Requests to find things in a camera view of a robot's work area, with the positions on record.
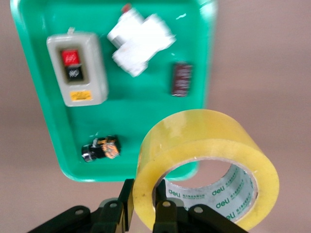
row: yellow label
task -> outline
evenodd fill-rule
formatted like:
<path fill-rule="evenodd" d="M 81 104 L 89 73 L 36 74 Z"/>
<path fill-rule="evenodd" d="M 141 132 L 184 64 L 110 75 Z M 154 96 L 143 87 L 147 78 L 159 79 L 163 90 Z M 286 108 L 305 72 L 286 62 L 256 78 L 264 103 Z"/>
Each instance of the yellow label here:
<path fill-rule="evenodd" d="M 70 98 L 72 101 L 92 100 L 91 91 L 71 91 Z"/>

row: tape roll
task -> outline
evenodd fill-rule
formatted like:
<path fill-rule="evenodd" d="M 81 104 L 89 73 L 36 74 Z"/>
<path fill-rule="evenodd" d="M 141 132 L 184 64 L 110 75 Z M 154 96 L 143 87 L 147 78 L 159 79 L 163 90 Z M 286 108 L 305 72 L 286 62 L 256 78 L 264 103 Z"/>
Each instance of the tape roll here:
<path fill-rule="evenodd" d="M 173 169 L 192 161 L 230 162 L 219 181 L 202 188 L 183 188 L 166 181 L 167 197 L 186 208 L 206 204 L 245 230 L 261 222 L 274 206 L 279 180 L 276 169 L 231 117 L 212 110 L 188 110 L 157 123 L 144 138 L 133 188 L 134 208 L 153 228 L 155 187 Z"/>

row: black button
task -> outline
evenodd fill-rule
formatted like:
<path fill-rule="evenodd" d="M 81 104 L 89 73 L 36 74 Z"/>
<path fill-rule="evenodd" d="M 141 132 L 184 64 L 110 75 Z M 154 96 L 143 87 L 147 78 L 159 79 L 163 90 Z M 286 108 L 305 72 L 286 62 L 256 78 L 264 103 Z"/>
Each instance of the black button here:
<path fill-rule="evenodd" d="M 65 67 L 69 82 L 83 81 L 81 65 Z"/>

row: green tray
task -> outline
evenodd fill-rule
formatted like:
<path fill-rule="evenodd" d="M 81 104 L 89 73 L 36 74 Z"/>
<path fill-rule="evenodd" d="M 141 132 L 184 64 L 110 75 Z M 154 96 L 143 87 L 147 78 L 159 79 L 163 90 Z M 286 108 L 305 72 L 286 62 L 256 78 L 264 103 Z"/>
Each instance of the green tray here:
<path fill-rule="evenodd" d="M 146 133 L 163 118 L 204 108 L 207 70 L 217 11 L 215 0 L 132 0 L 144 17 L 156 13 L 176 35 L 176 42 L 156 54 L 147 70 L 132 78 L 111 56 L 106 38 L 121 16 L 124 0 L 11 0 L 11 11 L 26 55 L 59 165 L 66 176 L 82 182 L 124 181 L 136 175 L 138 153 Z M 100 105 L 66 107 L 48 54 L 46 39 L 76 31 L 94 32 L 101 42 L 109 96 Z M 170 95 L 175 62 L 193 65 L 187 97 Z M 81 146 L 96 137 L 119 136 L 121 156 L 86 163 Z M 179 167 L 171 180 L 186 179 L 197 163 Z"/>

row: pink background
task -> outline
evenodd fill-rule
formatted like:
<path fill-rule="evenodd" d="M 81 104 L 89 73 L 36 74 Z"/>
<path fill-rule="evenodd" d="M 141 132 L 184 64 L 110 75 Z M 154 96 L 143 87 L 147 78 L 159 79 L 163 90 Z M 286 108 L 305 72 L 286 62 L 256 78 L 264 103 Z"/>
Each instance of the pink background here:
<path fill-rule="evenodd" d="M 22 233 L 75 205 L 94 211 L 122 183 L 77 183 L 62 174 L 9 0 L 1 2 L 0 22 L 0 232 Z M 311 1 L 219 2 L 208 108 L 239 121 L 280 177 L 274 209 L 251 233 L 311 232 L 310 74 Z M 191 183 L 207 184 L 224 167 L 204 162 Z M 149 231 L 134 216 L 130 232 Z"/>

